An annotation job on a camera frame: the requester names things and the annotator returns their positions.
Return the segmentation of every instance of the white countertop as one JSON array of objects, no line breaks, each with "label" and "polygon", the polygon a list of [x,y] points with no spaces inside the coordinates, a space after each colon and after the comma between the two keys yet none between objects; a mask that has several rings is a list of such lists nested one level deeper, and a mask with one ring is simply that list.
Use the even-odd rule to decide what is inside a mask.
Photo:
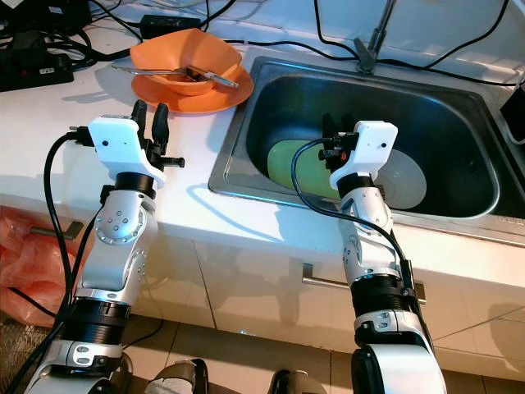
[{"label": "white countertop", "polygon": [[[341,69],[354,67],[353,63],[336,63],[285,48],[250,48],[243,64],[249,68],[258,54],[293,56],[294,60]],[[491,96],[495,103],[509,95],[501,88],[391,67],[379,66],[377,74],[475,89]],[[49,147],[69,126],[87,125],[105,113],[129,115],[137,99],[130,87],[131,79],[108,63],[99,63],[76,72],[70,84],[0,93],[0,204],[46,212],[42,174]],[[303,208],[218,195],[208,189],[208,178],[234,111],[232,108],[206,116],[170,115],[167,155],[183,156],[186,167],[166,168],[167,184],[156,198],[161,231],[339,263],[342,242],[335,219]],[[493,115],[502,122],[498,114]],[[152,119],[150,108],[147,129]],[[57,154],[52,190],[61,214],[90,218],[98,209],[102,185],[108,183],[112,182],[93,149],[68,143]],[[516,274],[523,270],[525,248],[400,225],[395,226],[395,234],[413,261],[416,276],[423,269],[525,286],[525,277]]]}]

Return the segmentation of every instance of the faucet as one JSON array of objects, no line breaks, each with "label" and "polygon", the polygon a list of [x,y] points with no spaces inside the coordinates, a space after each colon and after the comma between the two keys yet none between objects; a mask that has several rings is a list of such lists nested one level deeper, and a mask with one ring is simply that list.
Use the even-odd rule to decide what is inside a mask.
[{"label": "faucet", "polygon": [[388,20],[390,19],[390,14],[392,13],[395,2],[396,0],[386,0],[383,15],[381,16],[379,25],[372,33],[372,37],[368,43],[368,48],[365,47],[363,41],[360,39],[354,39],[355,48],[357,49],[359,58],[359,63],[357,65],[358,71],[365,74],[372,74],[374,66],[376,65],[377,54],[381,50],[383,40],[386,37],[386,25],[388,25]]}]

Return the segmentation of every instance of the kitchen sink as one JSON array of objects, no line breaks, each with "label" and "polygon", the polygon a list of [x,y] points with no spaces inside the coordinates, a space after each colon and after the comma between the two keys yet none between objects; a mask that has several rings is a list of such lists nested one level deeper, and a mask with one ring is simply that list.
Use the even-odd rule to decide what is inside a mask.
[{"label": "kitchen sink", "polygon": [[[395,222],[525,245],[524,176],[479,94],[269,57],[257,57],[251,74],[255,90],[236,110],[211,190],[302,206],[293,189],[270,179],[272,147],[320,138],[326,114],[336,124],[388,121],[399,129],[394,149],[426,181],[415,206],[393,207]],[[325,208],[337,204],[308,197]]]}]

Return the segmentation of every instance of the plate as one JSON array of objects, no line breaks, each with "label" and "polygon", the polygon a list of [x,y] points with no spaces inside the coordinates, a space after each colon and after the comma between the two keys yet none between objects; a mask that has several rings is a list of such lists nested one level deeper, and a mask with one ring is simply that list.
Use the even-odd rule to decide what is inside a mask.
[{"label": "plate", "polygon": [[136,76],[131,82],[131,88],[137,96],[154,107],[159,103],[165,103],[170,111],[176,113],[218,112],[242,103],[253,92],[251,76],[242,66],[238,69],[230,76],[230,79],[239,84],[237,89],[216,84],[212,90],[199,96],[178,94],[145,76]]},{"label": "plate", "polygon": [[383,185],[385,202],[393,209],[410,209],[427,194],[427,179],[418,164],[407,154],[392,149],[386,164],[374,181]]}]

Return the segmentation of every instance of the orange bowl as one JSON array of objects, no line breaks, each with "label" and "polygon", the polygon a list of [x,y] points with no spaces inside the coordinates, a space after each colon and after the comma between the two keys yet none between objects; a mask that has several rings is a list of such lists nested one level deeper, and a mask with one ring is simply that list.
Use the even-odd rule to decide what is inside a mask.
[{"label": "orange bowl", "polygon": [[[242,57],[235,48],[199,29],[176,31],[150,39],[130,49],[136,68],[175,70],[188,65],[228,78]],[[178,94],[196,96],[210,91],[215,82],[194,82],[185,76],[148,76]]]}]

